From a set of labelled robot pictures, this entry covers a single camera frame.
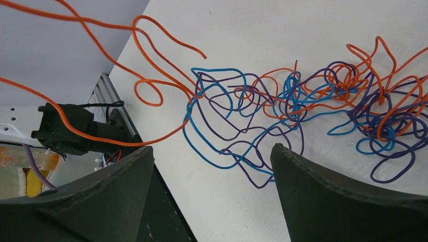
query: purple cable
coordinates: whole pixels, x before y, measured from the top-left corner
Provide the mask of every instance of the purple cable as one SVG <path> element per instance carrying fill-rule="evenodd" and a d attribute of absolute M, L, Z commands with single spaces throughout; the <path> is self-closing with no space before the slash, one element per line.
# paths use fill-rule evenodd
<path fill-rule="evenodd" d="M 33 169 L 34 174 L 40 179 L 40 181 L 47 186 L 49 189 L 56 188 L 52 183 L 50 183 L 42 173 L 40 172 L 39 168 L 37 167 L 36 161 L 34 160 L 33 153 L 31 152 L 30 147 L 27 144 L 22 144 L 24 147 L 25 153 L 27 153 L 28 160 L 30 161 L 30 167 Z"/>

